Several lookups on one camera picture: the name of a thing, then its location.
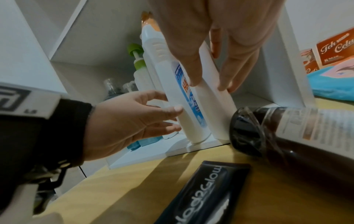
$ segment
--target wooden table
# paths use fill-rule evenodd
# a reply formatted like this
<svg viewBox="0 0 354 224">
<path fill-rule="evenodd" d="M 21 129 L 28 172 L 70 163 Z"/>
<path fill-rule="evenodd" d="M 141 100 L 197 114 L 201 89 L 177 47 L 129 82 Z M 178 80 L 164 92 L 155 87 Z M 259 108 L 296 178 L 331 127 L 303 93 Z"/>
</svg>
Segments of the wooden table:
<svg viewBox="0 0 354 224">
<path fill-rule="evenodd" d="M 354 106 L 317 99 L 321 108 Z M 253 171 L 233 223 L 354 223 L 354 202 L 297 180 L 229 145 L 119 169 L 103 168 L 59 197 L 45 214 L 65 224 L 150 224 L 204 160 L 249 163 Z"/>
</svg>

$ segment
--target green cap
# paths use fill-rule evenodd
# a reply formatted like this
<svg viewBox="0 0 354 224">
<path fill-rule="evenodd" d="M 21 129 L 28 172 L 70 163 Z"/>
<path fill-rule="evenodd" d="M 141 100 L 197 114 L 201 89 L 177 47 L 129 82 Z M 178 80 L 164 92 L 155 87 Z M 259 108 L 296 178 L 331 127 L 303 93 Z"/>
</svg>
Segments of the green cap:
<svg viewBox="0 0 354 224">
<path fill-rule="evenodd" d="M 136 61 L 134 63 L 134 67 L 135 67 L 136 70 L 139 70 L 139 69 L 141 69 L 143 67 L 146 67 L 146 63 L 145 63 L 144 59 Z"/>
<path fill-rule="evenodd" d="M 129 44 L 128 47 L 128 54 L 134 57 L 133 51 L 136 51 L 138 54 L 144 53 L 143 47 L 139 44 Z"/>
</svg>

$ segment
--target black jacket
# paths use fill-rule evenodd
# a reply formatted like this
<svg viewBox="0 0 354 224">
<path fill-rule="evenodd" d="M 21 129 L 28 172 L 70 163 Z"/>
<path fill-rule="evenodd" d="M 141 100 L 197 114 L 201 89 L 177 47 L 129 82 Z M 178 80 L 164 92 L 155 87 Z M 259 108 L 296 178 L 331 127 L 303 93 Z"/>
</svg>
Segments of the black jacket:
<svg viewBox="0 0 354 224">
<path fill-rule="evenodd" d="M 50 119 L 0 116 L 0 214 L 16 186 L 31 182 L 38 165 L 48 170 L 83 163 L 83 137 L 91 104 L 60 100 Z"/>
</svg>

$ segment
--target pink and blue package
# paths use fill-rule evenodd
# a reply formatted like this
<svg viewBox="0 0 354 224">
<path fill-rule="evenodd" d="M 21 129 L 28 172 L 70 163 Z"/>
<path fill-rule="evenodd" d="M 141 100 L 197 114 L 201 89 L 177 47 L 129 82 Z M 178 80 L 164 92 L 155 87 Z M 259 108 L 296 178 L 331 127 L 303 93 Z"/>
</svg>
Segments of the pink and blue package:
<svg viewBox="0 0 354 224">
<path fill-rule="evenodd" d="M 354 58 L 307 75 L 315 96 L 354 101 Z"/>
</svg>

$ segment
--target orange tea box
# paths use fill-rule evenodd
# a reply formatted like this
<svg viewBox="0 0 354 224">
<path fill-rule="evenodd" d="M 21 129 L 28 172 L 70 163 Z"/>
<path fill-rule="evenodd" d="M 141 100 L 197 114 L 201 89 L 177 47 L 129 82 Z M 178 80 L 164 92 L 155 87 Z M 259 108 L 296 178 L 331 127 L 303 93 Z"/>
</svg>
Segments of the orange tea box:
<svg viewBox="0 0 354 224">
<path fill-rule="evenodd" d="M 309 74 L 311 72 L 315 72 L 319 70 L 315 55 L 313 54 L 312 49 L 306 49 L 301 51 L 301 58 L 303 61 L 303 65 L 305 66 L 306 73 Z"/>
<path fill-rule="evenodd" d="M 322 65 L 329 65 L 354 55 L 354 27 L 317 43 Z"/>
</svg>

